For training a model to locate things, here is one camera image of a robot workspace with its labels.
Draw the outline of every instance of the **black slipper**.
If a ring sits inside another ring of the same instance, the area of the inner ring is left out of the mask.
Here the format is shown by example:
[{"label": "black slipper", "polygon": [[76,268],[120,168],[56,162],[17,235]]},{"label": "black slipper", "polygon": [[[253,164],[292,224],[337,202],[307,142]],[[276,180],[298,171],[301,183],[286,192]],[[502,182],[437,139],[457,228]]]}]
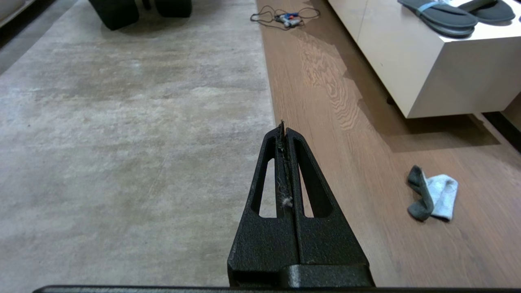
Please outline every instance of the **black slipper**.
[{"label": "black slipper", "polygon": [[479,21],[489,24],[509,21],[516,17],[512,8],[503,0],[486,4],[470,11],[470,14],[476,16]]},{"label": "black slipper", "polygon": [[465,10],[466,12],[481,8],[482,6],[485,6],[490,3],[495,3],[498,0],[471,0],[467,3],[463,3],[458,6],[458,8]]},{"label": "black slipper", "polygon": [[398,2],[409,8],[417,16],[422,16],[428,22],[442,27],[469,29],[478,23],[478,20],[472,14],[447,4],[431,0],[398,0]]},{"label": "black slipper", "polygon": [[439,34],[443,34],[445,36],[449,36],[451,38],[466,38],[466,37],[470,36],[474,32],[474,28],[452,29],[452,28],[446,28],[446,27],[442,27],[442,26],[439,26],[439,25],[435,25],[432,22],[429,23],[428,26],[433,31],[435,31],[435,32],[437,32]]}]

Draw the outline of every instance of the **carpet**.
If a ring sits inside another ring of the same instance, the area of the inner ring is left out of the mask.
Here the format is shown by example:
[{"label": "carpet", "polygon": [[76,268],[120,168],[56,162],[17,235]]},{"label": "carpet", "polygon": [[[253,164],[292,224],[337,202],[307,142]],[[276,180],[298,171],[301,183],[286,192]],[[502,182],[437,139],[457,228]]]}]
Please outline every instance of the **carpet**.
[{"label": "carpet", "polygon": [[0,293],[228,285],[275,122],[255,0],[193,4],[110,31],[78,0],[0,76]]}]

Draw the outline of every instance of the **black cable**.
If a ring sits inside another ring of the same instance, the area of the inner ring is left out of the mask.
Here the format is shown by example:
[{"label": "black cable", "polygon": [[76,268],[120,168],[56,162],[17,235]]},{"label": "black cable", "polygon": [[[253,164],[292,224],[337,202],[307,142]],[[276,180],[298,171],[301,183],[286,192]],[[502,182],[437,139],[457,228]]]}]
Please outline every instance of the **black cable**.
[{"label": "black cable", "polygon": [[[312,10],[312,11],[316,11],[317,12],[317,15],[313,15],[313,16],[302,16],[300,15],[300,13],[304,10]],[[320,16],[320,10],[316,9],[316,8],[312,8],[312,7],[304,7],[302,9],[299,10],[299,12],[297,12],[297,14],[299,15],[300,18],[302,19],[309,19],[309,18],[315,18],[315,17],[319,17]]]},{"label": "black cable", "polygon": [[[305,11],[305,10],[313,10],[313,11],[316,11],[317,14],[316,15],[313,15],[313,16],[301,16],[301,12],[302,11]],[[270,20],[264,20],[264,19],[260,19],[260,16],[262,15],[265,15],[265,14],[269,14],[270,15]],[[279,30],[283,30],[283,31],[288,31],[294,27],[288,27],[288,28],[282,28],[282,27],[278,27],[278,26],[272,26],[272,25],[267,25],[267,23],[271,23],[273,21],[276,21],[276,19],[278,17],[280,17],[281,15],[283,14],[289,14],[287,11],[285,10],[282,10],[282,9],[274,9],[273,7],[269,6],[269,5],[265,5],[264,7],[261,8],[261,10],[259,11],[259,13],[255,13],[255,14],[252,14],[250,16],[250,21],[254,21],[254,22],[257,22],[258,24],[262,25],[262,26],[265,26],[265,27],[269,27],[269,28],[276,28],[276,29],[279,29]],[[311,8],[311,7],[304,7],[302,9],[299,10],[299,12],[297,12],[297,17],[299,17],[301,19],[301,21],[299,22],[299,27],[301,26],[305,26],[306,24],[304,23],[304,19],[310,19],[310,18],[315,18],[315,17],[319,17],[320,16],[320,10],[316,9],[316,8]]]}]

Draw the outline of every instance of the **sofa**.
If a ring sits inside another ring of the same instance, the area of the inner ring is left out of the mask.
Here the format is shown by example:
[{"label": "sofa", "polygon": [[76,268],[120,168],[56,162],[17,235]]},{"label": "sofa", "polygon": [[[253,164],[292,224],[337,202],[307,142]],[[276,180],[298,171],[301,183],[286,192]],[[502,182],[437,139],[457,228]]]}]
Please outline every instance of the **sofa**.
[{"label": "sofa", "polygon": [[35,0],[2,0],[0,5],[0,28],[27,8]]}]

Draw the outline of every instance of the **wooden floor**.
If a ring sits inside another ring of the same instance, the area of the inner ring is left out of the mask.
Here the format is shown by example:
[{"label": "wooden floor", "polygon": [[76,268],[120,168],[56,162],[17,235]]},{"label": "wooden floor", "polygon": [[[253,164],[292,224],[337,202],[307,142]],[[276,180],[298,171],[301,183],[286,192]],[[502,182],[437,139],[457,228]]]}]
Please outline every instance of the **wooden floor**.
[{"label": "wooden floor", "polygon": [[[307,138],[377,286],[521,287],[521,155],[479,115],[403,118],[327,2],[257,3],[322,13],[262,28],[275,116]],[[408,215],[415,164],[459,181],[452,222]]]}]

